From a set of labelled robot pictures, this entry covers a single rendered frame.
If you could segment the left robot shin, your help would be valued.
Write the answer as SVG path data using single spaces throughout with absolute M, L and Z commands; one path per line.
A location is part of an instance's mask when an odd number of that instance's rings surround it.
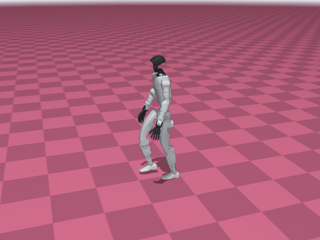
M 167 154 L 164 152 L 167 164 L 171 170 L 171 173 L 173 175 L 176 174 L 176 168 L 175 168 L 175 163 L 176 163 L 176 156 L 175 156 L 175 150 L 173 148 L 169 148 L 167 151 Z

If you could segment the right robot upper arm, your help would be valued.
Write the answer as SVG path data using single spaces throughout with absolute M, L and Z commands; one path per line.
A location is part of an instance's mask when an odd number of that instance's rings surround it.
M 156 73 L 156 72 L 155 72 L 155 73 Z M 152 74 L 152 85 L 153 85 L 153 76 L 154 76 L 155 73 Z M 153 96 L 156 96 L 156 93 L 155 93 L 155 89 L 154 89 L 154 88 L 152 88 L 152 89 L 150 90 L 150 93 L 151 93 Z

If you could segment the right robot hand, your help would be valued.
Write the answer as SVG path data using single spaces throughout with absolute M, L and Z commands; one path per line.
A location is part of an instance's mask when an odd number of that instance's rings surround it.
M 139 113 L 139 115 L 137 117 L 139 123 L 143 123 L 144 122 L 144 117 L 146 115 L 146 112 L 148 111 L 148 110 L 145 110 L 145 109 L 146 109 L 146 105 L 143 106 L 142 111 Z

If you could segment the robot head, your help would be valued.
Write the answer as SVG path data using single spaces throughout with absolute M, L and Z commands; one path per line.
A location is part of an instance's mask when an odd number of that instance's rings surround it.
M 150 61 L 153 63 L 153 70 L 156 74 L 157 77 L 159 76 L 166 76 L 166 73 L 163 71 L 163 69 L 161 68 L 158 68 L 158 65 L 161 65 L 162 63 L 165 63 L 166 60 L 163 56 L 161 55 L 156 55 L 154 56 L 153 58 L 150 59 Z M 162 75 L 159 75 L 159 74 L 162 74 Z

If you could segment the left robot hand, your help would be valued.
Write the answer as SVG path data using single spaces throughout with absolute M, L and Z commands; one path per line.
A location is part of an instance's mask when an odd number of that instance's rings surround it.
M 157 125 L 157 122 L 158 122 L 158 120 L 156 121 L 156 124 L 155 124 L 156 127 L 154 127 L 149 133 L 152 132 L 151 138 L 153 137 L 153 139 L 159 140 L 160 133 L 161 133 L 160 128 L 162 127 L 163 122 L 161 123 L 161 126 Z M 153 136 L 153 134 L 154 134 L 154 136 Z M 158 138 L 157 138 L 157 136 L 158 136 Z

